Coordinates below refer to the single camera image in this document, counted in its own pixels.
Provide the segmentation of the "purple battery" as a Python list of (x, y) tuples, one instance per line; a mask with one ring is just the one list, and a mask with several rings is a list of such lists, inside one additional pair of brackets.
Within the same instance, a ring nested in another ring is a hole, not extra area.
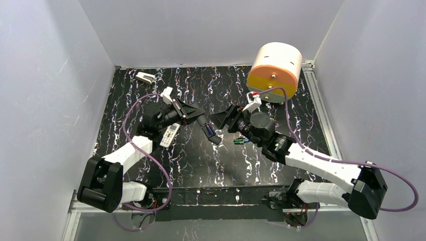
[(210, 125), (206, 125), (206, 129), (210, 136), (214, 136), (216, 134)]

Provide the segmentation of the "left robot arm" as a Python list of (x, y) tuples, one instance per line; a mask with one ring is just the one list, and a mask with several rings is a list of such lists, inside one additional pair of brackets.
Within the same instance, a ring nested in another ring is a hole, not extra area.
[(140, 181), (124, 182), (124, 174), (159, 147), (165, 128), (172, 124), (188, 125), (204, 116), (205, 111), (197, 104), (186, 104), (180, 99), (173, 99), (165, 107), (148, 104), (130, 142), (103, 157), (88, 159), (77, 200), (108, 213), (121, 204), (143, 201), (147, 186)]

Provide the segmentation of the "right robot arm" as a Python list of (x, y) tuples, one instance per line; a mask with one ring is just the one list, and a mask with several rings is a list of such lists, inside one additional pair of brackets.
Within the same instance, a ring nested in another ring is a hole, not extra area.
[(387, 184), (374, 164), (344, 164), (303, 148), (294, 138), (276, 131), (275, 122), (263, 112), (251, 114), (241, 106), (230, 105), (209, 118), (219, 129), (227, 127), (228, 132), (239, 132), (247, 137), (261, 148), (267, 159), (301, 168), (327, 180), (326, 183), (294, 180), (285, 194), (289, 201), (335, 204), (361, 217), (377, 218)]

